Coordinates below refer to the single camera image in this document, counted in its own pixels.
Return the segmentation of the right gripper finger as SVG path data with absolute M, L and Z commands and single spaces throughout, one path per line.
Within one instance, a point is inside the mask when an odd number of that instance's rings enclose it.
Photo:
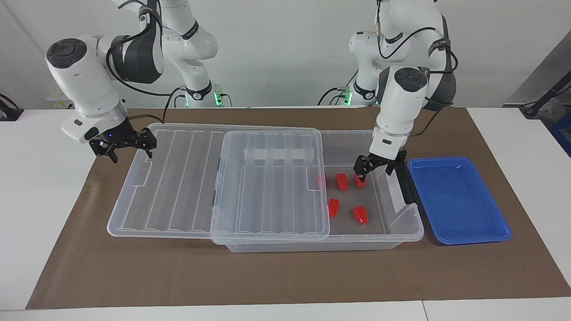
M 95 155 L 109 158 L 113 163 L 118 163 L 118 157 L 114 146 L 95 146 Z
M 149 128 L 137 132 L 137 149 L 145 151 L 149 159 L 152 159 L 155 148 L 157 148 L 157 139 Z

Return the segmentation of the clear plastic box lid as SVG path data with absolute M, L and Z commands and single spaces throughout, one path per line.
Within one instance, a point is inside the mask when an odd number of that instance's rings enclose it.
M 212 240 L 212 199 L 224 136 L 234 130 L 314 128 L 167 123 L 150 129 L 157 148 L 152 159 L 142 151 L 135 154 L 107 224 L 111 236 Z

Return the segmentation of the black box latch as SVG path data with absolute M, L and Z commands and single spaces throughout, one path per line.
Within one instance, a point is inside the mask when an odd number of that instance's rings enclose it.
M 418 193 L 406 166 L 398 166 L 396 169 L 396 174 L 405 204 L 417 204 Z
M 216 177 L 215 177 L 215 187 L 214 187 L 214 191 L 213 191 L 213 199 L 212 199 L 212 208 L 214 209 L 217 206 L 217 193 L 218 193 L 218 188 L 220 186 L 220 171 L 221 171 L 221 166 L 222 166 L 222 156 L 220 155 L 218 158 L 218 163 L 217 163 L 217 168 L 216 168 Z

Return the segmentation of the clear plastic storage box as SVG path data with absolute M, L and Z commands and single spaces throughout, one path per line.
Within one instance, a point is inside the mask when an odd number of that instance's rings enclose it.
M 354 182 L 353 165 L 371 141 L 368 130 L 234 130 L 222 142 L 221 177 L 211 239 L 234 253 L 390 250 L 424 235 L 416 203 L 405 204 L 397 174 L 384 167 Z M 318 173 L 327 174 L 320 189 Z M 336 174 L 345 173 L 341 191 Z M 330 198 L 340 201 L 336 217 Z M 368 224 L 359 224 L 365 206 Z

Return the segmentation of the blue plastic tray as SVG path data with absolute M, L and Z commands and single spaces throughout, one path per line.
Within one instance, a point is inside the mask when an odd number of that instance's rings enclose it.
M 407 167 L 439 242 L 452 246 L 511 240 L 511 228 L 470 159 L 415 158 Z

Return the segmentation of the black clamp object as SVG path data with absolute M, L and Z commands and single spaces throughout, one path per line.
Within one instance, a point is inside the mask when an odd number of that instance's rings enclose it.
M 0 122 L 13 122 L 20 118 L 24 110 L 6 95 L 0 93 Z

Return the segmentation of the brown table mat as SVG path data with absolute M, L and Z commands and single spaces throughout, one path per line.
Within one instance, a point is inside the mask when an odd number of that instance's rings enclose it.
M 570 297 L 528 214 L 465 108 L 406 145 L 411 158 L 475 163 L 512 230 L 507 242 L 391 250 L 232 253 L 206 239 L 118 238 L 109 216 L 134 158 L 96 158 L 27 309 Z

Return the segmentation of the blue crate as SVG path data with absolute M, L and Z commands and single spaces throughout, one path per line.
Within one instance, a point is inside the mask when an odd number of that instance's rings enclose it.
M 548 130 L 571 158 L 571 111 L 555 122 Z

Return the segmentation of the white wall socket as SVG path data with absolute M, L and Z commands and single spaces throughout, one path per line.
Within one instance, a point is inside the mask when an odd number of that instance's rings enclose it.
M 63 93 L 50 94 L 46 97 L 46 100 L 52 108 L 74 108 L 74 102 Z

